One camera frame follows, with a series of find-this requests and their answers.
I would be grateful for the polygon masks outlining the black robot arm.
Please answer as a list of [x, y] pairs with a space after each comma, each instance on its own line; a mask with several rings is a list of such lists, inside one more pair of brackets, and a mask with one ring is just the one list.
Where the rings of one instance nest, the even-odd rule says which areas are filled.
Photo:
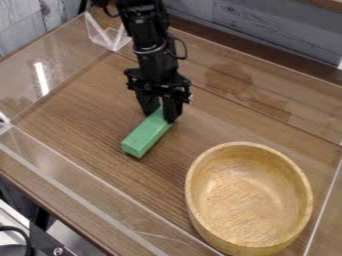
[[140, 67], [128, 68], [129, 89], [136, 92], [146, 116], [160, 107], [164, 118], [173, 124], [181, 117], [184, 105], [192, 101], [192, 81], [178, 72], [177, 42], [186, 43], [170, 33], [170, 16], [164, 0], [91, 0], [111, 18], [119, 17], [133, 38], [133, 50]]

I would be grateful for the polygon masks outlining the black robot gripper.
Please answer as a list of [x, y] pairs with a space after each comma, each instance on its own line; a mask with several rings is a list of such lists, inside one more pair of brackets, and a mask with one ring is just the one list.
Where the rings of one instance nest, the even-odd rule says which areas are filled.
[[184, 103], [192, 100], [192, 81], [180, 73], [180, 56], [174, 46], [157, 48], [134, 48], [138, 57], [138, 68], [128, 68], [129, 89], [137, 94], [137, 99], [146, 116], [161, 107], [164, 100], [165, 120], [173, 124], [184, 112]]

